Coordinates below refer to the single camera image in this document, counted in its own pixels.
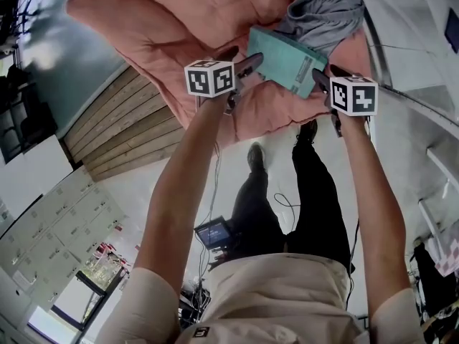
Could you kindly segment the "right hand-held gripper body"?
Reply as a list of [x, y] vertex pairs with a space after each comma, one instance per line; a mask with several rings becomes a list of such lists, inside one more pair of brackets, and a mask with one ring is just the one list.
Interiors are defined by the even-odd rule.
[[379, 85], [372, 79], [351, 74], [326, 76], [323, 86], [328, 93], [326, 103], [338, 137], [342, 136], [340, 114], [365, 118], [377, 114]]

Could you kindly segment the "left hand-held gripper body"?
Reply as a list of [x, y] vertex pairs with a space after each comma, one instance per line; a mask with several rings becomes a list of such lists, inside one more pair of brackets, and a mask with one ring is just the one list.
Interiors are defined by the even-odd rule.
[[226, 97], [225, 115], [231, 115], [240, 101], [242, 79], [252, 73], [247, 60], [239, 63], [197, 60], [184, 68], [187, 92], [195, 96], [200, 108], [207, 100]]

